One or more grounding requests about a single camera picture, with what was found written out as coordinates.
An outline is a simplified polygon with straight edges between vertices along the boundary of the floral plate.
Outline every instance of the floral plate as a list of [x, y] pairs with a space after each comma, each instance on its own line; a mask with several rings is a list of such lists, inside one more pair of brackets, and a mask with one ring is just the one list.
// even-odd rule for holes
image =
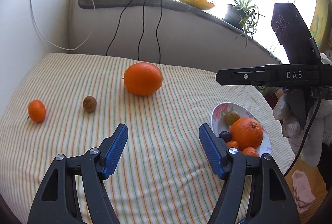
[[[253, 118], [256, 121], [258, 121], [247, 109], [243, 108], [240, 105], [237, 105], [237, 104], [231, 103], [231, 102], [220, 103], [213, 109], [212, 115], [211, 115], [211, 128], [212, 128], [213, 133], [216, 136], [219, 136], [219, 133], [221, 131], [229, 131], [230, 126], [228, 126], [225, 123], [224, 115], [231, 110], [236, 111], [240, 115], [240, 118], [249, 117], [249, 118]], [[266, 134], [266, 131], [262, 125], [261, 125], [261, 127], [263, 130], [263, 141], [262, 141], [261, 146], [258, 147], [256, 150], [257, 150], [259, 156], [261, 156], [264, 153], [272, 154], [269, 137]]]

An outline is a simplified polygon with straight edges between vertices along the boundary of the green leaves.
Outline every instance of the green leaves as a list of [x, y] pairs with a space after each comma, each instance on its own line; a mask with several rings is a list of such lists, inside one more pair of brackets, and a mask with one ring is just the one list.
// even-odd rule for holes
[[254, 0], [233, 0], [235, 5], [232, 7], [234, 9], [243, 10], [246, 13], [246, 17], [243, 18], [241, 15], [241, 20], [239, 24], [243, 26], [243, 33], [239, 34], [237, 37], [241, 35], [245, 35], [246, 45], [248, 44], [248, 37], [253, 39], [253, 34], [257, 31], [257, 24], [259, 20], [259, 16], [263, 16], [259, 14], [259, 9], [256, 5], [252, 5], [251, 2]]

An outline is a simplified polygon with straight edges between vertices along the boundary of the white wall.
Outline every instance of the white wall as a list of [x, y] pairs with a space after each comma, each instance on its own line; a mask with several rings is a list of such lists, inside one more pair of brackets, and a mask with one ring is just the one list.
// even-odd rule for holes
[[[67, 48], [68, 0], [32, 0], [42, 34]], [[62, 52], [41, 39], [32, 23], [29, 0], [0, 0], [0, 118], [22, 79], [46, 54]]]
[[[105, 55], [112, 40], [122, 8], [86, 10], [77, 0], [73, 4], [71, 30], [72, 48], [82, 43], [93, 28], [89, 39], [79, 49], [80, 54]], [[156, 27], [159, 7], [145, 7], [145, 33], [140, 46], [140, 60], [158, 63]], [[127, 8], [108, 55], [137, 59], [138, 42], [142, 34], [142, 7]], [[278, 64], [265, 50], [252, 41], [244, 49], [245, 39], [237, 33], [193, 13], [163, 9], [158, 29], [161, 63], [193, 67], [217, 72], [219, 69]]]

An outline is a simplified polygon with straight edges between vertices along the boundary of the plant pot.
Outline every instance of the plant pot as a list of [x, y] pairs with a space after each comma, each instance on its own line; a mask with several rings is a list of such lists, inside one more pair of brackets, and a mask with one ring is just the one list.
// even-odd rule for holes
[[234, 26], [240, 30], [243, 30], [243, 26], [239, 23], [240, 23], [241, 19], [244, 19], [245, 17], [247, 17], [246, 13], [244, 10], [232, 8], [233, 6], [234, 5], [232, 5], [232, 4], [227, 4], [227, 12], [226, 12], [225, 18], [223, 20], [225, 20], [232, 26]]

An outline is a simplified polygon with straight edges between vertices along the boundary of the windowsill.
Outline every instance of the windowsill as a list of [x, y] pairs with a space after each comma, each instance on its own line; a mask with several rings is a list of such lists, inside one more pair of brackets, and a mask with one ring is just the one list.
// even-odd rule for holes
[[[96, 9], [99, 8], [116, 8], [116, 7], [125, 7], [130, 0], [94, 0], [94, 4]], [[129, 7], [137, 7], [143, 6], [144, 0], [133, 0]], [[78, 0], [78, 5], [82, 9], [93, 9], [92, 0]], [[226, 21], [215, 17], [209, 13], [206, 13], [202, 10], [199, 10], [195, 7], [192, 7], [188, 4], [181, 3], [175, 0], [162, 0], [162, 5], [164, 9], [170, 9], [179, 12], [191, 12], [194, 15], [211, 21], [215, 24], [219, 24], [237, 34], [243, 33], [240, 29], [232, 26], [231, 24], [227, 23]], [[146, 0], [145, 6], [147, 7], [160, 7], [160, 0]], [[260, 45], [257, 41], [249, 39], [250, 42], [254, 43], [258, 47], [260, 47], [265, 52], [269, 53], [271, 57], [275, 58], [281, 64], [281, 61], [269, 50], [265, 49], [262, 45]]]

